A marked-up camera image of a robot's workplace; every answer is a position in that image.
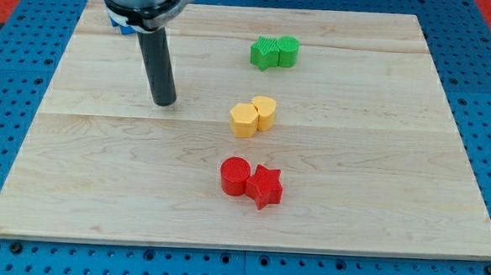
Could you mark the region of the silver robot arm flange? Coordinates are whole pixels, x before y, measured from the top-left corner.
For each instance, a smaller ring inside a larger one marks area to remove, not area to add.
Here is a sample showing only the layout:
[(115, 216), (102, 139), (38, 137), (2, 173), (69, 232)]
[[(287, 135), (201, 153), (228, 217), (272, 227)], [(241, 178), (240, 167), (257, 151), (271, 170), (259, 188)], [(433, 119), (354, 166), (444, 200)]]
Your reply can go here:
[(196, 0), (103, 0), (109, 17), (138, 33), (154, 33), (164, 28), (184, 8)]

